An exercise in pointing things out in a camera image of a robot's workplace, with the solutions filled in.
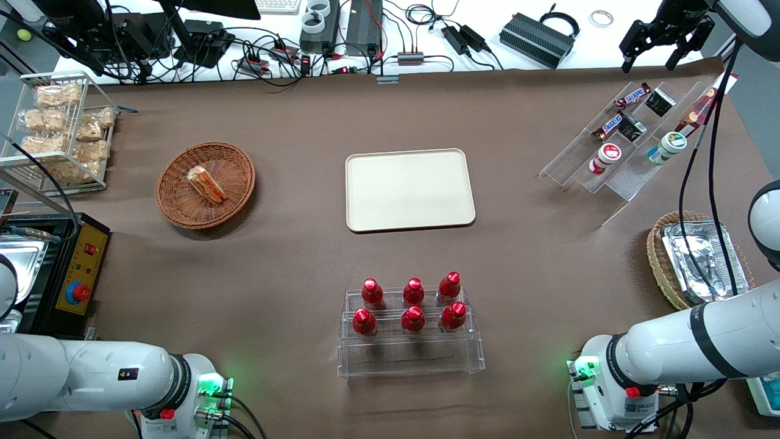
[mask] wicker basket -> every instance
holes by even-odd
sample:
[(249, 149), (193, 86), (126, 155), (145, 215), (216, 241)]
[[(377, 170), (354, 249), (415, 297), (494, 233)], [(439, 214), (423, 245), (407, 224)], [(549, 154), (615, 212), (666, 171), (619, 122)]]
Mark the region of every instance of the wicker basket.
[[(201, 197), (186, 179), (194, 166), (202, 166), (225, 191), (227, 199), (212, 205)], [(178, 227), (202, 230), (233, 218), (254, 190), (254, 165), (239, 147), (207, 142), (177, 155), (165, 167), (157, 182), (155, 198), (162, 215)]]
[[(685, 221), (705, 221), (707, 216), (696, 212), (684, 211), (682, 217)], [(666, 253), (666, 247), (661, 240), (661, 228), (663, 226), (679, 223), (679, 214), (677, 212), (667, 213), (662, 216), (655, 226), (650, 230), (647, 235), (647, 259), (650, 260), (650, 267), (653, 269), (653, 276), (655, 277), (658, 288), (664, 294), (667, 300), (677, 309), (688, 309), (692, 304), (687, 302), (683, 295), (683, 290), (679, 286), (677, 276), (675, 275), (675, 269), (672, 266), (672, 261)], [(739, 250), (739, 247), (734, 245), (739, 261), (742, 263), (743, 271), (745, 272), (745, 278), (747, 279), (750, 288), (753, 289), (756, 285), (753, 283), (753, 275), (750, 273), (750, 268), (747, 266), (745, 255)]]

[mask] acrylic display stand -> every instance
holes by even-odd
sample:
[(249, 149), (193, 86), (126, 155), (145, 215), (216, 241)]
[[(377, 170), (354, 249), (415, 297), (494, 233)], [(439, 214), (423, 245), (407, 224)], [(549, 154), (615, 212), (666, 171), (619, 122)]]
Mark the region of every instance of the acrylic display stand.
[(468, 305), (466, 323), (456, 332), (442, 333), (438, 317), (444, 309), (436, 306), (437, 287), (425, 286), (421, 308), (425, 313), (425, 328), (420, 334), (402, 332), (401, 315), (403, 289), (385, 289), (385, 309), (372, 311), (377, 317), (377, 335), (362, 337), (352, 328), (357, 309), (363, 308), (360, 290), (348, 290), (344, 301), (339, 331), (339, 376), (352, 377), (403, 376), (440, 372), (475, 373), (485, 368), (482, 337), (461, 287), (458, 300)]
[[(673, 131), (681, 119), (693, 108), (693, 105), (707, 90), (707, 85), (697, 82), (687, 93), (682, 93), (666, 82), (661, 82), (657, 87), (674, 99), (677, 104), (666, 112), (663, 117), (656, 114), (645, 105), (648, 95), (643, 96), (639, 102), (635, 102), (623, 113), (631, 114), (640, 121), (647, 131), (631, 142), (615, 128), (605, 140), (599, 141), (591, 134), (603, 127), (611, 118), (615, 117), (618, 108), (614, 101), (623, 98), (632, 91), (640, 88), (634, 82), (626, 85), (596, 117), (587, 124), (566, 148), (563, 149), (544, 169), (540, 176), (550, 177), (555, 183), (565, 189), (571, 184), (577, 183), (585, 187), (591, 194), (595, 194), (604, 187), (608, 187), (619, 195), (622, 204), (604, 221), (606, 224), (615, 217), (634, 199), (653, 175), (662, 166), (654, 165), (647, 159), (647, 153), (654, 148), (659, 140), (669, 131)], [(595, 157), (598, 149), (604, 143), (613, 143), (620, 147), (622, 152), (620, 160), (609, 166), (603, 174), (597, 175), (590, 171), (588, 163)]]

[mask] foil container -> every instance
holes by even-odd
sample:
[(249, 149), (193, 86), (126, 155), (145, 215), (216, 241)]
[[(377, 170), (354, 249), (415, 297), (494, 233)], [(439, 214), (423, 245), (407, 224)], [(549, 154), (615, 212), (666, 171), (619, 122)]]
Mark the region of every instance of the foil container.
[[(742, 264), (737, 258), (729, 232), (721, 224), (726, 252), (734, 271), (737, 293), (747, 292), (749, 284), (742, 270)], [(669, 224), (661, 228), (661, 240), (664, 242), (669, 260), (682, 289), (682, 299), (690, 305), (699, 305), (730, 298), (734, 295), (729, 272), (726, 269), (725, 256), (718, 232), (713, 221), (685, 222), (685, 232), (690, 245), (690, 253), (683, 240), (680, 224)], [(699, 274), (693, 261), (701, 269), (704, 279)]]

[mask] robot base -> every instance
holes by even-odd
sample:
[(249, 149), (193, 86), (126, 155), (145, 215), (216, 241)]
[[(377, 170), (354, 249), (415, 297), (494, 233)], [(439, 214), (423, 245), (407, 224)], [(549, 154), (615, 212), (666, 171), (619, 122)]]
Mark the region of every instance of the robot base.
[[(609, 335), (591, 338), (580, 357), (569, 362), (577, 413), (585, 430), (630, 431), (658, 410), (657, 392), (648, 397), (629, 398), (612, 377), (607, 366), (607, 345), (611, 339)], [(574, 378), (580, 375), (590, 378), (575, 382)], [(651, 425), (644, 432), (655, 429)]]
[(144, 439), (226, 439), (228, 424), (196, 418), (197, 409), (212, 408), (230, 414), (225, 400), (207, 398), (200, 394), (204, 384), (218, 386), (218, 391), (232, 394), (232, 378), (220, 376), (214, 365), (200, 354), (185, 354), (184, 359), (190, 365), (192, 378), (190, 390), (184, 402), (175, 411), (172, 419), (147, 419), (140, 416), (141, 437)]

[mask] brown table surface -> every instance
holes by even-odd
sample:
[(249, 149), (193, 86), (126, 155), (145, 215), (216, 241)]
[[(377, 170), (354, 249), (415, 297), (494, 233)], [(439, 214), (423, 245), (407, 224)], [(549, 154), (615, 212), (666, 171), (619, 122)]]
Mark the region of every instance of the brown table surface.
[[(571, 437), (565, 360), (594, 335), (673, 310), (654, 284), (645, 237), (676, 210), (691, 148), (601, 228), (614, 196), (562, 192), (537, 174), (626, 82), (666, 80), (682, 90), (719, 70), (710, 59), (673, 73), (514, 70), (409, 75), (390, 86), (345, 75), (284, 90), (259, 82), (112, 88), (117, 103), (140, 112), (121, 115), (108, 190), (75, 197), (113, 231), (95, 293), (99, 334), (206, 355), (236, 378), (236, 395), (271, 439)], [(249, 153), (258, 196), (229, 227), (183, 233), (159, 214), (154, 186), (174, 155), (212, 140)], [(746, 212), (770, 178), (730, 101), (718, 140), (721, 220), (763, 284), (777, 274), (755, 248)], [(466, 153), (474, 225), (350, 232), (344, 160), (421, 148)], [(708, 212), (700, 157), (686, 206)], [(336, 376), (345, 289), (366, 277), (386, 287), (411, 276), (432, 284), (453, 269), (480, 322), (485, 371), (349, 384)], [(121, 413), (34, 420), (59, 439), (134, 437)], [(780, 420), (758, 416), (736, 382), (696, 404), (690, 437), (769, 438), (778, 429)], [(0, 437), (37, 436), (12, 423)]]

